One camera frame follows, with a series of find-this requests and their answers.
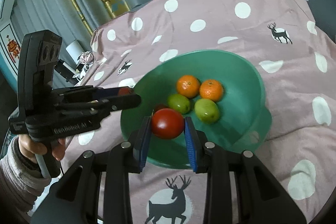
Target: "green plastic basin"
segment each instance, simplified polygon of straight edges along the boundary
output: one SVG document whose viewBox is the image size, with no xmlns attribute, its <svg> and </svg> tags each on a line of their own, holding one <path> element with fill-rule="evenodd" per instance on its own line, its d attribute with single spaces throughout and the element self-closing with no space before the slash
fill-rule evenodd
<svg viewBox="0 0 336 224">
<path fill-rule="evenodd" d="M 246 59 L 231 52 L 204 50 L 174 57 L 147 73 L 134 87 L 142 98 L 139 107 L 123 110 L 121 130 L 128 139 L 140 128 L 142 119 L 150 116 L 157 104 L 167 104 L 170 94 L 176 93 L 176 81 L 183 75 L 193 75 L 201 82 L 216 79 L 226 93 L 217 102 L 221 117 L 214 124 L 204 124 L 194 111 L 186 114 L 196 130 L 205 132 L 209 141 L 224 149 L 241 153 L 255 151 L 270 129 L 272 117 L 265 107 L 265 88 L 256 68 Z M 184 134 L 173 140 L 152 135 L 147 161 L 158 166 L 188 169 L 189 160 Z"/>
</svg>

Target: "orange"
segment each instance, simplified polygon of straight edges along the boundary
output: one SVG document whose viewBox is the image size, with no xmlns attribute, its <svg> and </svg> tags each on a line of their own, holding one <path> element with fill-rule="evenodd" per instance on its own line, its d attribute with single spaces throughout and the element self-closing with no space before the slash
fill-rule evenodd
<svg viewBox="0 0 336 224">
<path fill-rule="evenodd" d="M 199 88 L 199 94 L 204 99 L 218 102 L 224 93 L 224 88 L 220 82 L 214 79 L 205 80 Z"/>
<path fill-rule="evenodd" d="M 199 80 L 192 75 L 184 75 L 176 82 L 177 92 L 189 99 L 197 96 L 199 88 Z"/>
</svg>

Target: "deer print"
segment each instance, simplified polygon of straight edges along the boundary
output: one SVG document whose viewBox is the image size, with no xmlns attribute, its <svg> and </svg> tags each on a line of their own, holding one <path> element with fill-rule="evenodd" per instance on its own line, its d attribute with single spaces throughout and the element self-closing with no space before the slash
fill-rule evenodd
<svg viewBox="0 0 336 224">
<path fill-rule="evenodd" d="M 281 42 L 280 37 L 283 37 L 286 40 L 286 44 L 288 44 L 288 40 L 291 42 L 291 44 L 293 44 L 293 42 L 291 41 L 291 39 L 287 36 L 286 31 L 284 32 L 277 32 L 275 30 L 275 27 L 277 25 L 274 23 L 272 23 L 272 27 L 271 24 L 267 25 L 267 28 L 270 29 L 272 31 L 272 36 L 275 38 L 275 40 L 278 40 L 279 42 Z"/>
<path fill-rule="evenodd" d="M 129 67 L 132 65 L 131 61 L 132 60 L 127 60 L 125 62 L 125 64 L 118 71 L 118 75 L 122 75 L 124 72 L 126 72 L 129 69 Z"/>
<path fill-rule="evenodd" d="M 166 181 L 166 185 L 173 189 L 173 194 L 171 196 L 171 199 L 176 200 L 173 203 L 169 204 L 153 204 L 151 201 L 149 201 L 149 217 L 146 219 L 145 224 L 147 224 L 152 218 L 153 224 L 156 224 L 156 222 L 163 216 L 165 218 L 171 218 L 171 223 L 175 224 L 175 219 L 180 218 L 181 224 L 186 220 L 186 216 L 184 216 L 182 213 L 185 212 L 185 195 L 184 195 L 184 189 L 186 189 L 189 184 L 191 183 L 190 177 L 188 180 L 186 180 L 185 176 L 184 178 L 181 178 L 182 180 L 182 187 L 178 188 L 176 184 L 174 184 L 177 176 L 175 179 L 171 179 L 172 182 L 170 182 L 169 179 Z"/>
</svg>

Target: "white cylinder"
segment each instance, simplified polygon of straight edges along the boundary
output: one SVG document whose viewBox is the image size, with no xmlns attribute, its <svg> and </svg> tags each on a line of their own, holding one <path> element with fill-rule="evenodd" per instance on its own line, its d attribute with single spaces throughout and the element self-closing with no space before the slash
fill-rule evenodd
<svg viewBox="0 0 336 224">
<path fill-rule="evenodd" d="M 66 50 L 76 64 L 78 63 L 78 58 L 84 52 L 78 40 L 74 40 L 69 46 L 66 47 Z"/>
</svg>

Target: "pink blanket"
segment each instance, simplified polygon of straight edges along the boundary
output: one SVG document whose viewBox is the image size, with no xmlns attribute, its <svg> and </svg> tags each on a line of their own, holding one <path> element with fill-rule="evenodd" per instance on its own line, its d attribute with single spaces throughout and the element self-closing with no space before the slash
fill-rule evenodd
<svg viewBox="0 0 336 224">
<path fill-rule="evenodd" d="M 248 59 L 264 80 L 273 117 L 257 156 L 307 221 L 329 198 L 336 186 L 336 47 L 315 27 L 305 0 L 153 0 L 96 29 L 91 46 L 95 63 L 81 84 L 104 88 L 134 86 L 185 52 L 220 49 Z M 120 112 L 112 113 L 100 130 L 71 140 L 63 166 L 85 150 L 107 151 L 122 140 Z M 174 183 L 185 189 L 172 200 L 165 182 L 176 176 Z M 130 176 L 133 221 L 202 223 L 205 188 L 206 175 L 147 164 Z M 149 204 L 166 204 L 171 217 L 155 215 Z"/>
</svg>

